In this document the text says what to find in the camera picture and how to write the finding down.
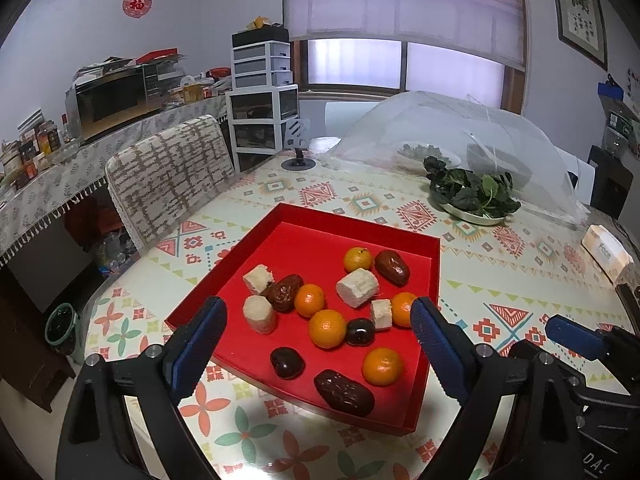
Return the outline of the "large orange mandarin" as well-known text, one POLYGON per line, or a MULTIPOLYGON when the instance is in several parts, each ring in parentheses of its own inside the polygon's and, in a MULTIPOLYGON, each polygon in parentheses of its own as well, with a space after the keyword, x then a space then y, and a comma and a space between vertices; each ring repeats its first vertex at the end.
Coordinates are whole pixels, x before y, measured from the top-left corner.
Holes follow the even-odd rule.
POLYGON ((400 292, 390 300, 392 319, 396 326, 402 328, 411 327, 410 313, 414 300, 416 300, 416 295, 413 295, 412 292, 400 292))

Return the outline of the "small white cake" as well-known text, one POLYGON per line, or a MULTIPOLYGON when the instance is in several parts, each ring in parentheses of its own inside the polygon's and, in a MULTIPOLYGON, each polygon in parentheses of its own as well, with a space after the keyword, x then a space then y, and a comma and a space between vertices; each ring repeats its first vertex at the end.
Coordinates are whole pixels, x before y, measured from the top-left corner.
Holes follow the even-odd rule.
POLYGON ((274 278, 268 266, 258 264, 243 275, 243 282, 252 295, 260 295, 274 282, 274 278))

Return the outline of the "dark round plum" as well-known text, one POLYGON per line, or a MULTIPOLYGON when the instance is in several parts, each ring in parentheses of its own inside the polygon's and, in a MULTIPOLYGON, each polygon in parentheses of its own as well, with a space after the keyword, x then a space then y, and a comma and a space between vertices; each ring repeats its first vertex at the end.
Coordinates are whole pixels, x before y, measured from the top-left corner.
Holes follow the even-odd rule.
POLYGON ((346 324, 346 344, 354 347, 367 347, 374 340, 375 326, 368 318, 354 318, 346 324))

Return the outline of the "glossy red jujube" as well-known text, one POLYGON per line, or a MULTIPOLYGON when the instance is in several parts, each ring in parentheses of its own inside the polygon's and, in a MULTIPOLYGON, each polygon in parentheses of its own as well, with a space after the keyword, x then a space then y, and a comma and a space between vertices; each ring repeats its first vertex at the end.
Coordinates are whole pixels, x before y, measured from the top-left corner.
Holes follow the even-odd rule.
POLYGON ((378 274, 395 286, 408 284, 410 269, 398 252, 390 249, 381 250, 374 258, 374 266, 378 274))

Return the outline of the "large white cake piece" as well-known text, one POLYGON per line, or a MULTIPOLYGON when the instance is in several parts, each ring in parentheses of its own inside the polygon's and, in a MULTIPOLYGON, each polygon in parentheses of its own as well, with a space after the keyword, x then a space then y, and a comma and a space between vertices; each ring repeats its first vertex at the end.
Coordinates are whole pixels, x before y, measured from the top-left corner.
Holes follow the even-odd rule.
POLYGON ((371 271, 358 268, 339 280, 335 290, 345 304, 356 309, 378 293, 380 284, 371 271))

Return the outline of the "small orange mandarin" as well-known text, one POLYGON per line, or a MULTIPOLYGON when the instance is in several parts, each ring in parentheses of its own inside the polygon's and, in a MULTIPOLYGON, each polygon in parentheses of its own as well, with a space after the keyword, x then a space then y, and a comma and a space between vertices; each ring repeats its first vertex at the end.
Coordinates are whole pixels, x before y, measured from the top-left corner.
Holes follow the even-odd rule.
POLYGON ((312 318, 326 307, 326 296, 322 288, 316 284, 303 284, 294 298, 294 309, 303 318, 312 318))

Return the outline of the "patterned tablecloth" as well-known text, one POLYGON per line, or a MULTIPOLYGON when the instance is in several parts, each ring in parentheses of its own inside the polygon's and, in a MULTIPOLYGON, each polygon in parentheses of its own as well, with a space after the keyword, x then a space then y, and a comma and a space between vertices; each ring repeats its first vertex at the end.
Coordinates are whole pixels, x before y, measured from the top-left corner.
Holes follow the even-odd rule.
POLYGON ((224 479, 413 479, 459 411, 413 333, 421 298, 475 347, 516 344, 591 388, 620 383, 549 338, 562 315, 631 329, 585 232, 520 209, 498 226, 450 217, 424 176, 368 167, 244 174, 180 221, 101 295, 86 355, 130 363, 210 297, 228 322, 178 417, 224 479))

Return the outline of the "red tray box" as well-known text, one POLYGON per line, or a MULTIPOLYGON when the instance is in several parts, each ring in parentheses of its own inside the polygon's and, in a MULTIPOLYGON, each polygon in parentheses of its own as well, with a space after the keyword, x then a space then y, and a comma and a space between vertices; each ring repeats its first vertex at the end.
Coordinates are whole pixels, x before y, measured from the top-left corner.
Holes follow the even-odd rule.
POLYGON ((168 316, 209 299, 227 325, 215 363, 303 408, 383 434, 416 429, 428 361, 412 300, 439 295, 436 237, 281 204, 168 316))

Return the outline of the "plate of spinach leaves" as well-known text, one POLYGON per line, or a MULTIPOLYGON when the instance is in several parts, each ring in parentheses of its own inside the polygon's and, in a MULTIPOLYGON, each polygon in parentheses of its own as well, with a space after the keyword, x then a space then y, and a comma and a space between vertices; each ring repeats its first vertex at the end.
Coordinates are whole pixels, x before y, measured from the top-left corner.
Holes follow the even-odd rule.
POLYGON ((435 156, 427 156, 423 166, 431 198, 441 207, 448 205, 477 217, 502 219, 522 206, 512 197, 513 179, 508 172, 476 174, 467 169, 448 169, 435 156))

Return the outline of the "green bucket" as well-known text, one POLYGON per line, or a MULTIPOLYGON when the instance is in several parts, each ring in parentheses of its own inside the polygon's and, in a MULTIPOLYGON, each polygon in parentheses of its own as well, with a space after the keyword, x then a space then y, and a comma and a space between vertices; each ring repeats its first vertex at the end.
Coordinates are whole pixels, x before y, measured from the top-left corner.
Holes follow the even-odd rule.
POLYGON ((66 302, 57 306, 44 326, 44 338, 61 356, 81 364, 80 317, 74 307, 66 302))

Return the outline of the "patterned chair back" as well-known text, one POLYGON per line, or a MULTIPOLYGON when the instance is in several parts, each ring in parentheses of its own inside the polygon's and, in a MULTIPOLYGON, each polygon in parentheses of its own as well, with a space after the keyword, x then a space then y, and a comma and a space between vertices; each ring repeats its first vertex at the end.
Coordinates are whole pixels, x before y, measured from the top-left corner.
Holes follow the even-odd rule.
POLYGON ((112 156, 108 192, 144 252, 236 180, 224 134, 204 115, 155 133, 112 156))

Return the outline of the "white mesh food cover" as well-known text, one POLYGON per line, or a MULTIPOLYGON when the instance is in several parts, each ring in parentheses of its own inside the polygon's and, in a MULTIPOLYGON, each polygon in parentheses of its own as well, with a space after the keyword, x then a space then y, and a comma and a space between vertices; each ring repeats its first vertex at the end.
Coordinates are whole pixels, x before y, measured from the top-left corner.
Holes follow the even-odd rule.
POLYGON ((322 160, 335 168, 417 174, 423 159, 405 148, 428 148, 449 168, 478 176, 508 172, 512 196, 525 208, 571 224, 587 219, 560 153, 542 130, 506 110, 437 93, 406 92, 379 102, 322 160))

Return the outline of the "small fan stand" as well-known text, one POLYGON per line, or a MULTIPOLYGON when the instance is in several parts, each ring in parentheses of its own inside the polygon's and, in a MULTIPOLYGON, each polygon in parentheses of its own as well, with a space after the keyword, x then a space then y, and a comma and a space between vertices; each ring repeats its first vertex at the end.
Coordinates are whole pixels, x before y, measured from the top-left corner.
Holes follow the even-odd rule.
POLYGON ((288 171, 311 170, 316 162, 305 155, 310 147, 310 120, 292 118, 285 124, 283 149, 292 151, 294 156, 282 162, 281 167, 288 171))

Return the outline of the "water bottle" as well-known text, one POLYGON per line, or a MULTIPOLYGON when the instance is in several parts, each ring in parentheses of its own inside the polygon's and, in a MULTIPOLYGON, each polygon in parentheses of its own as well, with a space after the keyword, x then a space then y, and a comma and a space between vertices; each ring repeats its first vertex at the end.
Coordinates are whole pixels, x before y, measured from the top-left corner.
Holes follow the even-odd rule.
POLYGON ((627 153, 639 158, 639 105, 611 75, 598 83, 605 126, 601 148, 618 160, 627 153))

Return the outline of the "white drawer unit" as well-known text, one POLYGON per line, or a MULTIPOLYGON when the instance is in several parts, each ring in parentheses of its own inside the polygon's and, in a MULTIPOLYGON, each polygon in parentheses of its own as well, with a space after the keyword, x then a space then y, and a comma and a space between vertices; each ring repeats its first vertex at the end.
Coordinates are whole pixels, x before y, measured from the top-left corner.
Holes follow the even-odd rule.
POLYGON ((298 87, 288 30, 281 25, 231 38, 231 83, 226 93, 230 151, 242 172, 283 150, 288 123, 298 117, 298 87))

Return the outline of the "microwave oven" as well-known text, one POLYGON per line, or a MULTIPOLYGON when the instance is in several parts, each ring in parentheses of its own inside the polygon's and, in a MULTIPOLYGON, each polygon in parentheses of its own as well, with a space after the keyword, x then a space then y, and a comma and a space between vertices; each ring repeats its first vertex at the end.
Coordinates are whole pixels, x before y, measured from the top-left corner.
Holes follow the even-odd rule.
POLYGON ((72 84, 65 95, 68 131, 89 141, 155 113, 162 104, 156 64, 123 67, 72 84))

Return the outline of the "framed calligraphy picture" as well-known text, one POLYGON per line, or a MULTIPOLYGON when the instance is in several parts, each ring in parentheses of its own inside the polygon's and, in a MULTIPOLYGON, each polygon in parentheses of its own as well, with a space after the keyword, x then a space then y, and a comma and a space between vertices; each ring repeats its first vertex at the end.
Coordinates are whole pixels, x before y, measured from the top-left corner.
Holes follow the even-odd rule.
POLYGON ((608 43, 600 0, 554 0, 559 40, 608 69, 608 43))

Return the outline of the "red paper wall decoration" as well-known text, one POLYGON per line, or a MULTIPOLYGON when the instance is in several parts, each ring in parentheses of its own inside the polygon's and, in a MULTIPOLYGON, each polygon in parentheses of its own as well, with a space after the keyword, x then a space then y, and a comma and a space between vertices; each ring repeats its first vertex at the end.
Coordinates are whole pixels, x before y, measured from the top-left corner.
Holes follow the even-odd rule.
POLYGON ((142 18, 152 8, 152 0, 122 0, 122 12, 128 18, 142 18))

